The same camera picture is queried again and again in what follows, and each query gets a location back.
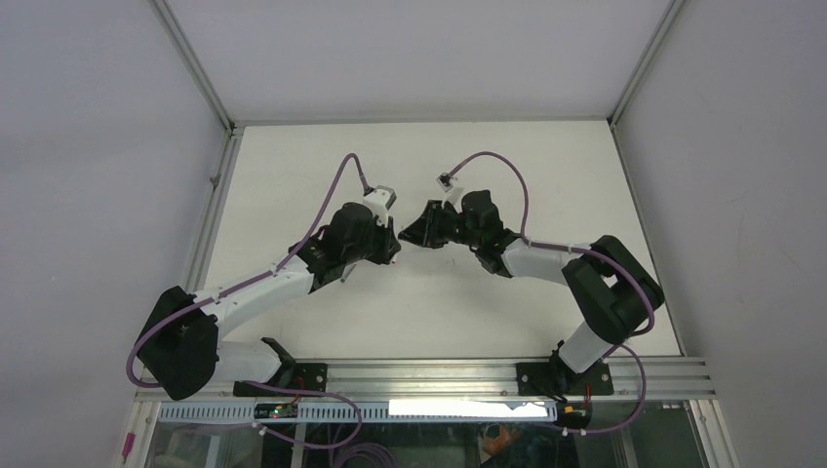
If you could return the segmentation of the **white black marker pen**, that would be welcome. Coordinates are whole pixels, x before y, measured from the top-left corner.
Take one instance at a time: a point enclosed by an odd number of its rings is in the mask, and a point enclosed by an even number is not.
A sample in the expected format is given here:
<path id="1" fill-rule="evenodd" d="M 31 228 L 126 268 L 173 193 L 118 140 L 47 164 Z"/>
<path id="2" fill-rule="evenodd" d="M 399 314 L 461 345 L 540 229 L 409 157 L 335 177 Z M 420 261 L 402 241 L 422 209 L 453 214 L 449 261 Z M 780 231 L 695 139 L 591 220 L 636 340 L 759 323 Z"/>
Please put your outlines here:
<path id="1" fill-rule="evenodd" d="M 344 269 L 344 271 L 342 273 L 342 276 L 340 278 L 341 283 L 345 283 L 348 280 L 348 278 L 351 276 L 351 274 L 352 274 L 352 272 L 355 268 L 356 268 L 356 264 L 352 264 L 352 265 L 348 265 Z"/>

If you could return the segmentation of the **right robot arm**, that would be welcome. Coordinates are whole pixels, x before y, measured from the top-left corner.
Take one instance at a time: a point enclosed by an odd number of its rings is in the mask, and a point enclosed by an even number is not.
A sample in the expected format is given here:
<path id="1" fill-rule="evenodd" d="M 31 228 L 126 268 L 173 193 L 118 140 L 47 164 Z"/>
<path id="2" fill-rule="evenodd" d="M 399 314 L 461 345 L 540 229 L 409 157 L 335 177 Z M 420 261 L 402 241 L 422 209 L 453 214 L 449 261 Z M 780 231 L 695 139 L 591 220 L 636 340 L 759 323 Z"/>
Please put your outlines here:
<path id="1" fill-rule="evenodd" d="M 505 278 L 534 278 L 567 287 L 583 321 L 559 343 L 539 387 L 573 395 L 589 371 L 623 344 L 664 303 L 661 286 L 616 237 L 604 235 L 584 247 L 543 248 L 507 228 L 488 190 L 472 191 L 455 207 L 428 201 L 400 239 L 427 249 L 460 244 L 489 273 Z"/>

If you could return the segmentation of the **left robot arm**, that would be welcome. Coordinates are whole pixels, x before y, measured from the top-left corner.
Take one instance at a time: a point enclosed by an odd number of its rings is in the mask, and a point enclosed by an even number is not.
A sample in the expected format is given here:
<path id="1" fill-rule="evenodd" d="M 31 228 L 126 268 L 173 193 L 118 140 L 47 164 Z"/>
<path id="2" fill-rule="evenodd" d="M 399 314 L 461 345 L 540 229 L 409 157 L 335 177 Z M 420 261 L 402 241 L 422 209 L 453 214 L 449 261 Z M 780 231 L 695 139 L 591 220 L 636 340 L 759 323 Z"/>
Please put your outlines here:
<path id="1" fill-rule="evenodd" d="M 213 382 L 257 384 L 270 396 L 287 393 L 295 358 L 272 337 L 230 341 L 228 335 L 288 301 L 344 278 L 361 261 L 388 265 L 400 251 L 393 217 L 365 203 L 348 202 L 331 222 L 292 246 L 277 263 L 230 287 L 162 292 L 130 357 L 152 375 L 139 387 L 161 388 L 174 401 Z"/>

